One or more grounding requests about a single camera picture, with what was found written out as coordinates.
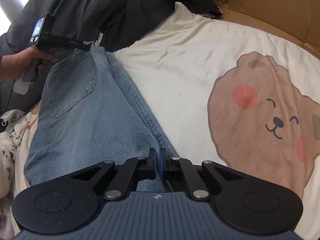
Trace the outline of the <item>person's left hand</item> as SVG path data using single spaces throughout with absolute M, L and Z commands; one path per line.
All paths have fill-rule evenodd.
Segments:
M 54 56 L 54 54 L 49 54 L 33 47 L 29 47 L 14 55 L 1 56 L 1 82 L 19 79 L 25 68 L 27 68 L 33 60 L 38 59 L 42 60 L 42 64 L 39 65 L 38 74 L 39 76 L 44 76 L 52 63 Z

